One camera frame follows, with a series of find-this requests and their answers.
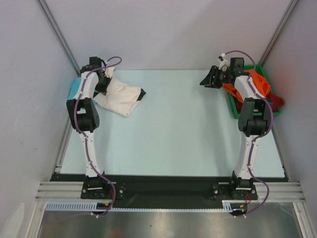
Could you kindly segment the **white and green t-shirt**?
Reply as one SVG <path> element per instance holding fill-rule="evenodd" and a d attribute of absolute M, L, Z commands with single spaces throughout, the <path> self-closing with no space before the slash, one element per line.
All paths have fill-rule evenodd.
<path fill-rule="evenodd" d="M 112 78 L 106 94 L 98 93 L 93 100 L 102 108 L 129 117 L 146 95 L 144 89 Z"/>

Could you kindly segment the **orange t-shirt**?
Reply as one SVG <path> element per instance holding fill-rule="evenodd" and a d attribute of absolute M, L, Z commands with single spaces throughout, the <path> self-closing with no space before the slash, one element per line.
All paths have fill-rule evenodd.
<path fill-rule="evenodd" d="M 257 72 L 254 72 L 251 77 L 257 90 L 266 98 L 271 91 L 271 86 L 266 81 L 265 77 L 258 74 Z M 226 90 L 233 97 L 235 97 L 238 102 L 244 103 L 244 99 L 242 98 L 240 92 L 233 86 L 233 84 L 223 84 L 223 89 Z"/>

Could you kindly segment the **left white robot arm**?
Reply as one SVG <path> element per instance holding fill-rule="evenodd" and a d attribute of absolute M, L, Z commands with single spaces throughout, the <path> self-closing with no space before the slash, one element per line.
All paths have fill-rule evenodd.
<path fill-rule="evenodd" d="M 111 78 L 106 76 L 106 62 L 99 57 L 90 57 L 89 64 L 80 69 L 80 77 L 71 86 L 66 101 L 73 129 L 79 133 L 84 148 L 86 177 L 90 180 L 103 179 L 104 169 L 97 160 L 95 130 L 100 125 L 94 97 L 107 93 Z"/>

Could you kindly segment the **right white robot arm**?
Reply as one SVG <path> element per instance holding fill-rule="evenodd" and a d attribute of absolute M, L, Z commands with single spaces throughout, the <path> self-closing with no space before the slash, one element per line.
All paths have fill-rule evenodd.
<path fill-rule="evenodd" d="M 261 138 L 272 127 L 272 102 L 256 88 L 251 74 L 244 70 L 243 58 L 225 59 L 218 57 L 219 66 L 213 65 L 200 85 L 220 89 L 224 84 L 232 84 L 240 93 L 243 105 L 238 119 L 238 129 L 242 135 L 239 160 L 229 182 L 229 195 L 240 199 L 250 191 L 255 180 L 253 174 L 256 152 Z"/>

